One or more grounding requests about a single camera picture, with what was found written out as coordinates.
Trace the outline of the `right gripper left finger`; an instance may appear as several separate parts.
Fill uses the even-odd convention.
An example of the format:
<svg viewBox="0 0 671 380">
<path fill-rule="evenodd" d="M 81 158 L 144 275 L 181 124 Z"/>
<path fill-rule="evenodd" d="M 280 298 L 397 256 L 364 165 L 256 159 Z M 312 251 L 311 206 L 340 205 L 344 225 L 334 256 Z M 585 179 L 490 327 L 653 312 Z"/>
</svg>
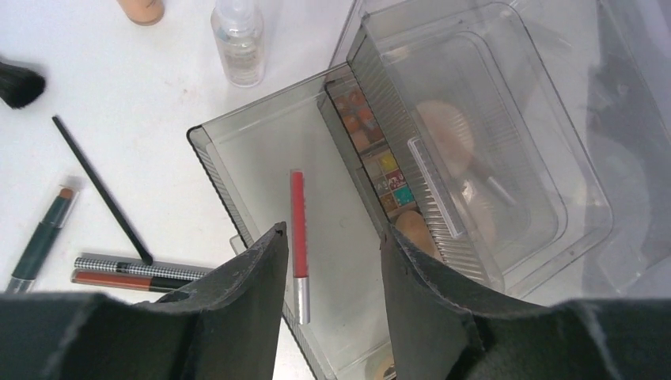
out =
<svg viewBox="0 0 671 380">
<path fill-rule="evenodd" d="M 103 293 L 4 294 L 4 379 L 270 379 L 288 263 L 286 224 L 155 302 Z"/>
</svg>

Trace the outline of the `beige makeup sponge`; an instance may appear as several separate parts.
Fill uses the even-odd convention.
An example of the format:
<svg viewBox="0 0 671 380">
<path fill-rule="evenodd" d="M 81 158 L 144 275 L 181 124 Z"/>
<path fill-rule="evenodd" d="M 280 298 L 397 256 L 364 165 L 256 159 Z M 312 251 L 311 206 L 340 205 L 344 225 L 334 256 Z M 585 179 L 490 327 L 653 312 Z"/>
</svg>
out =
<svg viewBox="0 0 671 380">
<path fill-rule="evenodd" d="M 441 259 L 429 228 L 419 212 L 409 210 L 400 214 L 395 221 L 395 227 L 428 256 Z"/>
</svg>

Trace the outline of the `clear acrylic organizer box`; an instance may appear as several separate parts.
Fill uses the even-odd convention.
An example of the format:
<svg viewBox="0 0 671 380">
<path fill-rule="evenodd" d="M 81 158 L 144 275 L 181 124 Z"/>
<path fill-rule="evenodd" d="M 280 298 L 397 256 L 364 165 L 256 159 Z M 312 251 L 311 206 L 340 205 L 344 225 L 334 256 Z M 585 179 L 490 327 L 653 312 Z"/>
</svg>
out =
<svg viewBox="0 0 671 380">
<path fill-rule="evenodd" d="M 336 65 L 188 140 L 249 248 L 286 224 L 305 176 L 310 323 L 283 316 L 318 379 L 373 379 L 392 356 L 381 272 L 390 219 L 363 160 L 390 150 L 440 252 L 463 276 L 539 306 L 670 302 L 670 4 L 405 1 L 365 7 Z M 384 139 L 359 153 L 336 96 L 360 89 Z M 454 177 L 416 107 L 466 116 Z"/>
</svg>

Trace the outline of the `clear eyeshadow palette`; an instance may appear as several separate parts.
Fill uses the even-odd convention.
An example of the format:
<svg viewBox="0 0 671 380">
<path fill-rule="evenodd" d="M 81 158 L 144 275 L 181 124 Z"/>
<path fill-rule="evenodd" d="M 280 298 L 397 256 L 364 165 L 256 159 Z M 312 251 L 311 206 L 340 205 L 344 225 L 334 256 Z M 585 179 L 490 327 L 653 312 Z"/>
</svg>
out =
<svg viewBox="0 0 671 380">
<path fill-rule="evenodd" d="M 390 150 L 363 160 L 380 204 L 390 219 L 416 208 L 415 197 Z"/>
</svg>

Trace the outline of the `black concealer tube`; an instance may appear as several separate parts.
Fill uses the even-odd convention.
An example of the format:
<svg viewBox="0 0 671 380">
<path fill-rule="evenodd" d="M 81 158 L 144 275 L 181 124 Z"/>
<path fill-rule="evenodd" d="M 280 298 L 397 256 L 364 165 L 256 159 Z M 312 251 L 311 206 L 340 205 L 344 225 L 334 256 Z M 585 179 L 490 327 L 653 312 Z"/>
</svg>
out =
<svg viewBox="0 0 671 380">
<path fill-rule="evenodd" d="M 59 190 L 21 254 L 5 289 L 6 293 L 19 294 L 31 289 L 70 213 L 75 194 L 76 191 L 70 187 Z"/>
</svg>

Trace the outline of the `red lip gloss silver cap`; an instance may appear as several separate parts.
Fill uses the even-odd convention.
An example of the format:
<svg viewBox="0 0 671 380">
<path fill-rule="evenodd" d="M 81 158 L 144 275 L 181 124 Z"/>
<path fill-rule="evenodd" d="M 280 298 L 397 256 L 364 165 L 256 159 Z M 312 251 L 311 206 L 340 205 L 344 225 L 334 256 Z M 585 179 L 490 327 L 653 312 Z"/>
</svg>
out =
<svg viewBox="0 0 671 380">
<path fill-rule="evenodd" d="M 299 325 L 310 323 L 309 261 L 305 207 L 305 176 L 299 169 L 290 171 L 290 202 L 294 303 Z"/>
</svg>

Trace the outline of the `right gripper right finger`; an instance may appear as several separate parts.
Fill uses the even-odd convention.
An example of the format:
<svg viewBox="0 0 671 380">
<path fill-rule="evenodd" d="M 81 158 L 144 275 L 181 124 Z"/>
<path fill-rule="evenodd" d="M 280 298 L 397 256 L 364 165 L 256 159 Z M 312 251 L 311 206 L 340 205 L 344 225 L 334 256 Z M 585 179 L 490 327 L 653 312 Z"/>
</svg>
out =
<svg viewBox="0 0 671 380">
<path fill-rule="evenodd" d="M 546 307 L 485 287 L 389 226 L 385 305 L 399 379 L 667 379 L 667 299 Z"/>
</svg>

